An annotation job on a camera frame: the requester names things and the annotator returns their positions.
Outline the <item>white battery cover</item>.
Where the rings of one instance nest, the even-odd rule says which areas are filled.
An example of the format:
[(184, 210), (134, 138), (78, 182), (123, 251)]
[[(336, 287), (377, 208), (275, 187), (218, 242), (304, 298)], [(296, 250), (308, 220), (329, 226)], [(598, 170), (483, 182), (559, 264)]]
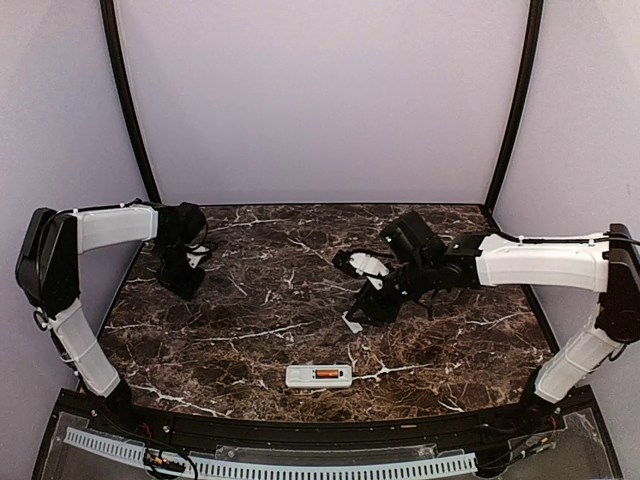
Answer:
[(344, 324), (347, 326), (347, 328), (353, 333), (353, 334), (358, 334), (360, 332), (363, 331), (363, 326), (355, 321), (352, 321), (349, 317), (348, 317), (348, 313), (344, 312), (342, 315), (342, 320), (344, 322)]

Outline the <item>orange battery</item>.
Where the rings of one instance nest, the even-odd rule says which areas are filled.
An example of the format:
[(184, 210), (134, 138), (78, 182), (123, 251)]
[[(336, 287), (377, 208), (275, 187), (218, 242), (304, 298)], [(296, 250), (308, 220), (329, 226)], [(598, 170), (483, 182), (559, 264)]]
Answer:
[(316, 369), (314, 376), (316, 379), (338, 379), (342, 375), (339, 369)]

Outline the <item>white remote control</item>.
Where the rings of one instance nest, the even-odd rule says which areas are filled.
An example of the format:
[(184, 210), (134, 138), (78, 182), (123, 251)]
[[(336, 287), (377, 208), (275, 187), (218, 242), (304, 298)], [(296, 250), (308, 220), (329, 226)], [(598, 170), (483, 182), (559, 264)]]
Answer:
[(285, 373), (286, 386), (295, 389), (348, 388), (352, 382), (349, 365), (290, 365)]

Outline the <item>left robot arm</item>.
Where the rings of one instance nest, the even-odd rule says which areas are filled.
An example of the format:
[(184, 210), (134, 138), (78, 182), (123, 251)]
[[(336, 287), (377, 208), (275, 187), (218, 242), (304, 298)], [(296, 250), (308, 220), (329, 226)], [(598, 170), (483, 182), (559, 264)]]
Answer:
[(18, 286), (34, 308), (34, 319), (51, 334), (64, 362), (85, 387), (109, 399), (101, 417), (120, 436), (141, 427), (140, 412), (124, 399), (126, 383), (110, 363), (85, 318), (80, 292), (80, 255), (130, 242), (153, 244), (160, 261), (156, 278), (179, 298), (191, 300), (201, 286), (207, 220), (199, 206), (135, 200), (94, 208), (38, 208), (31, 217), (15, 268)]

